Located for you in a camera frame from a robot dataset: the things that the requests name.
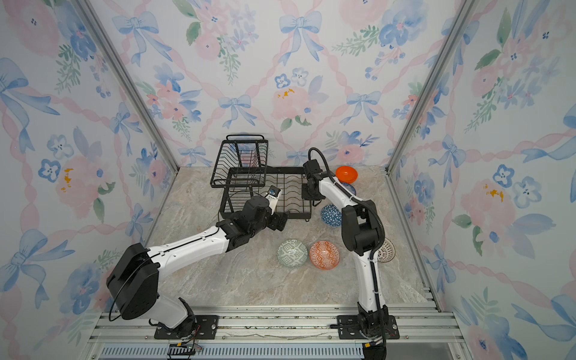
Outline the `black wire dish rack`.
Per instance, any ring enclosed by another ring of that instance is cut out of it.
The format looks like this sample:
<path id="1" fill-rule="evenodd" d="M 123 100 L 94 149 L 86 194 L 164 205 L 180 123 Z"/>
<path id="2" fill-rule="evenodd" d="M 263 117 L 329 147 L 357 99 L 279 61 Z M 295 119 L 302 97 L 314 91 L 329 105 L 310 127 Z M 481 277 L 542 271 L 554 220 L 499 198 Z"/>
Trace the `black wire dish rack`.
<path id="1" fill-rule="evenodd" d="M 212 188 L 222 188 L 219 215 L 228 218 L 242 210 L 255 195 L 265 196 L 271 186 L 280 188 L 276 212 L 289 219 L 309 221 L 312 202 L 302 196 L 306 183 L 300 166 L 269 166 L 269 141 L 260 134 L 229 134 L 220 144 L 211 175 Z"/>

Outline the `red patterned bowl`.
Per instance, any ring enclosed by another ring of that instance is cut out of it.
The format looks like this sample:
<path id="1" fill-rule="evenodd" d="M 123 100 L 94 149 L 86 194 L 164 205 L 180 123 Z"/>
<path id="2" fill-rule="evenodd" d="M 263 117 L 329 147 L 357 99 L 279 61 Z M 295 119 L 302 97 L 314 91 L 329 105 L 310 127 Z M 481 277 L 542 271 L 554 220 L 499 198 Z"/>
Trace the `red patterned bowl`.
<path id="1" fill-rule="evenodd" d="M 309 258 L 316 268 L 328 271 L 339 265 L 341 255 L 330 241 L 317 241 L 310 246 Z"/>

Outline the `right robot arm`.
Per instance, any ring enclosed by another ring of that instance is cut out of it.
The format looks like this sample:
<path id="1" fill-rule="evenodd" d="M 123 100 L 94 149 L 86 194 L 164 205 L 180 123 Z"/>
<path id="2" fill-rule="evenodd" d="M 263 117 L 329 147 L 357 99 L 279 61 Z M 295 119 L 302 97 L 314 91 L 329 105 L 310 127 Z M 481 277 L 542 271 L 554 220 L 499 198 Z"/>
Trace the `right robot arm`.
<path id="1" fill-rule="evenodd" d="M 329 200 L 341 213 L 341 238 L 352 254 L 358 280 L 359 328 L 367 338 L 382 338 L 389 313 L 377 268 L 377 252 L 386 240 L 377 208 L 374 202 L 350 193 L 329 171 L 321 170 L 317 160 L 305 162 L 303 168 L 303 197 L 314 202 Z"/>

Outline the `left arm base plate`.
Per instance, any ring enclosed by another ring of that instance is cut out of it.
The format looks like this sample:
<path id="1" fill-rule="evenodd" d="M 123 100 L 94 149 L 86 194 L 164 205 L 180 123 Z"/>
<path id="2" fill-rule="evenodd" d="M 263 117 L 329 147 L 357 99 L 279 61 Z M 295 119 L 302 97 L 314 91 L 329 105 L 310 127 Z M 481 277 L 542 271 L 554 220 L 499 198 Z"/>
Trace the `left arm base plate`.
<path id="1" fill-rule="evenodd" d="M 176 328 L 156 325 L 155 340 L 214 340 L 218 330 L 218 315 L 195 315 Z"/>

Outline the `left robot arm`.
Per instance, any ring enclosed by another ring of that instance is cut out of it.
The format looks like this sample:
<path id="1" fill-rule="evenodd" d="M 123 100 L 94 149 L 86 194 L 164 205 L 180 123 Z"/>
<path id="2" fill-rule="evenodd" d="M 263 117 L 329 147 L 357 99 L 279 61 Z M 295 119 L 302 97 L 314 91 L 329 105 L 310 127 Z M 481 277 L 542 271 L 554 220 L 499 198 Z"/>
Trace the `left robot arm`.
<path id="1" fill-rule="evenodd" d="M 275 210 L 280 193 L 271 187 L 265 196 L 254 195 L 242 210 L 183 240 L 150 248 L 129 246 L 106 280 L 120 318 L 147 318 L 178 338 L 195 333 L 199 325 L 191 306 L 183 298 L 161 294 L 159 283 L 186 266 L 246 245 L 264 229 L 282 231 L 287 215 Z"/>

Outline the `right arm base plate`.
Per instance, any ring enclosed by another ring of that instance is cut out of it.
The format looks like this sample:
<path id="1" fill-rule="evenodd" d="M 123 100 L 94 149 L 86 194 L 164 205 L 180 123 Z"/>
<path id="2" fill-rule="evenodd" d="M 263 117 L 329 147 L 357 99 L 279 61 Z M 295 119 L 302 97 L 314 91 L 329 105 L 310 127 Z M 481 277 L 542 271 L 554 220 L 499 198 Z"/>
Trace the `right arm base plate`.
<path id="1" fill-rule="evenodd" d="M 340 340 L 373 340 L 385 335 L 386 340 L 398 340 L 400 332 L 394 316 L 385 317 L 386 323 L 382 325 L 379 320 L 370 324 L 366 319 L 360 319 L 359 315 L 338 315 L 336 324 L 330 325 L 336 329 Z"/>

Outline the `green patterned bowl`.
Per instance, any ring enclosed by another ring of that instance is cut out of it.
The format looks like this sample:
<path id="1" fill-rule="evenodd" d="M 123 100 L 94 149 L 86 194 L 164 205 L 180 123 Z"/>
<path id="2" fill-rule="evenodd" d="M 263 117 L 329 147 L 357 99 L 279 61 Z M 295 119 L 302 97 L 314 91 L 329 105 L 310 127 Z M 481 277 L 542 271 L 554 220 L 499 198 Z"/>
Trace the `green patterned bowl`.
<path id="1" fill-rule="evenodd" d="M 297 239 L 282 242 L 277 249 L 277 259 L 282 266 L 298 268 L 306 263 L 308 249 Z"/>

